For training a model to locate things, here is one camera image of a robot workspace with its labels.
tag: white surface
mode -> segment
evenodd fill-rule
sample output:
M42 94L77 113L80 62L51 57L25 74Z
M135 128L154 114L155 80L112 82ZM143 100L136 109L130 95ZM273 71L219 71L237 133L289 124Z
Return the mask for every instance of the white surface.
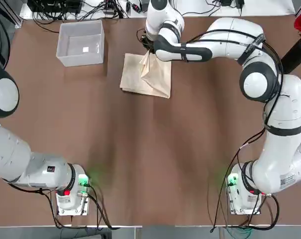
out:
M0 126L0 178L20 176L29 164L31 150L22 139Z
M267 87L266 77L259 72L253 72L245 78L244 91L252 98L262 96L266 92Z
M56 203L60 212L64 210L63 215L78 215L82 210L84 210L85 200L82 196L78 195L78 191L79 175L85 174L85 171L81 166L77 164L73 164L73 167L75 169L75 182L72 189L70 190L70 194L68 196L59 196L58 194L56 194Z
M67 67L103 63L101 20L61 24L56 57Z
M0 109L9 112L12 111L19 101L19 92L16 84L8 79L0 79Z
M48 166L55 167L54 172L47 172ZM64 158L33 152L26 170L16 184L26 187L64 189L70 181L71 168Z
M86 0L90 5L97 6L101 0ZM132 3L138 4L138 0L131 0ZM120 5L126 10L126 1L119 0ZM206 4L205 0L175 0L175 6L181 14L185 12L205 12L210 10L213 6ZM90 11L93 8L84 4L82 10ZM78 17L85 15L82 11ZM242 10L242 16L276 16L276 15L289 15L294 14L294 6L292 0L245 0L245 5ZM204 14L187 14L185 16L208 16L209 13ZM26 3L23 4L20 16L24 19L32 19L32 12ZM105 15L103 12L97 12L92 16L92 19L100 17L111 17L111 15ZM129 17L146 17L145 13L136 13L131 9ZM237 8L230 8L228 6L221 7L213 16L240 16L240 11ZM67 19L75 19L70 13L67 14Z

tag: wire bundle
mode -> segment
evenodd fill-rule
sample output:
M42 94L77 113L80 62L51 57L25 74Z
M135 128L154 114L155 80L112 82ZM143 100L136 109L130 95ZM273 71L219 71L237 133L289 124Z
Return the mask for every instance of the wire bundle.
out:
M68 229L89 229L90 227L87 227L87 226L84 226L84 227L69 227L69 226L65 226L63 225L59 219L57 218L55 212L54 212L54 209L53 209L53 203L52 203L52 195L51 193L55 190L49 190L49 189L37 189L37 190L25 190L25 189L22 189L22 188L19 188L13 184L10 184L9 185L21 192L25 192L25 193L36 193L36 194L40 194L40 195L43 195L46 197L46 199L48 200L49 202L49 205L50 205L50 209L51 209L51 213L52 213L52 217L53 217L53 220L54 220L54 224L55 224L55 227L58 228L58 229L63 229L63 228L68 228ZM96 193L96 190L94 189L93 186L91 185L85 185L87 187L90 187L93 192L94 192L94 196L93 197L92 195L88 194L88 197L90 199L92 199L92 201L96 204L96 208L97 208L97 227L96 227L96 231L101 231L100 229L100 222L101 222L101 219L103 219L103 221L105 222L106 226L111 229L111 230L117 230L119 228L113 228L109 222L109 219L108 219L108 216L107 216L107 213L105 211L105 208L103 206L103 208L99 205L98 203L98 198L97 198L97 193Z
M8 35L8 33L6 31L6 28L5 28L4 24L3 24L3 22L1 21L1 19L0 19L0 26L1 26L4 34L5 34L6 42L7 42L7 48L8 48L8 50L7 50L7 58L6 58L4 66L3 66L3 68L5 69L6 66L7 66L7 64L8 64L8 62L9 62L9 59L10 59L11 43L10 43L9 35ZM2 57L1 53L2 53L2 36L1 36L1 30L0 30L0 56Z
M32 2L36 5L36 7L38 9L40 9L40 12L37 12L37 16L39 16L42 20L48 20L49 22L40 22L37 18L35 17L35 13L32 12L32 18L34 20L34 22L41 27L44 30L47 30L49 32L52 33L59 33L58 31L53 31L50 30L48 28L46 28L46 25L52 24L55 21L61 20L61 21L65 21L67 20L67 10L64 9L64 4L61 4L61 12L59 14L57 13L53 13L53 12L45 12L44 7L41 6L36 0L32 0ZM99 11L103 11L109 4L111 4L112 6L114 6L115 11L114 11L114 15L111 17L100 17L98 19L114 19L116 17L118 18L124 18L124 14L126 15L127 18L129 18L129 16L127 15L127 13L124 11L124 9L121 7L120 3L118 2L118 0L104 0L102 2L100 2L97 6L93 6L88 4L85 1L81 1L82 4L87 4L88 6L92 7L93 9L90 11L84 11L85 14L83 16L78 16L78 14L73 14L71 12L69 12L69 14L73 15L75 17L75 20L77 21L83 21L86 19L92 19L93 15Z

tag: electronic device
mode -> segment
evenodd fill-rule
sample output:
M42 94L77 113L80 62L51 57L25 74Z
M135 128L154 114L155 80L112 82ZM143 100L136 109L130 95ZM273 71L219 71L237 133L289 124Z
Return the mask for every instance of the electronic device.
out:
M233 0L221 0L221 6L231 6Z
M27 5L32 12L53 14L71 12L78 14L82 9L81 0L28 0Z

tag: floor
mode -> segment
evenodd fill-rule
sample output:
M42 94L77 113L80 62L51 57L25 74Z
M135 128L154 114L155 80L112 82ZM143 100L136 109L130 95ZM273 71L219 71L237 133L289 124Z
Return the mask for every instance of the floor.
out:
M113 232L106 231L107 239L245 239L246 236L235 234L233 237L224 229L216 229L212 234L211 227L175 228L166 226L119 229ZM61 230L51 227L45 228L1 228L0 238L6 239L73 239L93 235L95 230ZM254 231L250 239L301 239L301 227L277 226L268 232Z

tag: label sticker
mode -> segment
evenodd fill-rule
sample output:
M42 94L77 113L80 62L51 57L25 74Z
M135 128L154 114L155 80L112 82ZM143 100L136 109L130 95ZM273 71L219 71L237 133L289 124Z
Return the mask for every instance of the label sticker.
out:
M30 185L30 187L33 187L33 188L45 188L46 187L45 183L30 183L29 185Z
M248 202L250 202L250 203L255 203L256 202L256 199L257 199L258 197L257 196L248 196Z
M289 172L287 174L281 174L280 175L281 180L281 189L289 187L290 185L294 184L296 182L295 174Z
M71 202L71 199L70 197L58 197L59 199L59 203L70 203Z
M47 170L48 173L54 173L55 171L55 166L47 166Z

